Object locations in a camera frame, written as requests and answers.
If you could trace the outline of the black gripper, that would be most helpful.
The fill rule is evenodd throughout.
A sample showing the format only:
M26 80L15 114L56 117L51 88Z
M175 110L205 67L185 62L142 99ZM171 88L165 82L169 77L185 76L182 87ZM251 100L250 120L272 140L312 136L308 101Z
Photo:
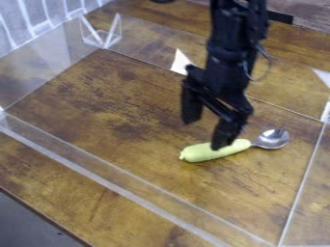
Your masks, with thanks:
M241 135L254 112L245 96L249 75L254 69L255 52L241 51L209 54L206 68L187 65L181 94L181 118L191 124L207 108L219 122L211 137L211 149L230 146Z

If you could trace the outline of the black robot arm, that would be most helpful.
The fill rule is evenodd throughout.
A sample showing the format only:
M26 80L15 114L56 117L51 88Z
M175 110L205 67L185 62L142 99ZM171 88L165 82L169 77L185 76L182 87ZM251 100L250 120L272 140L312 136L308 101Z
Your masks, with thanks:
M209 109L218 117L211 137L217 151L239 136L254 108L245 96L258 55L266 55L268 0L210 0L211 33L206 67L186 67L181 105L182 121L191 124Z

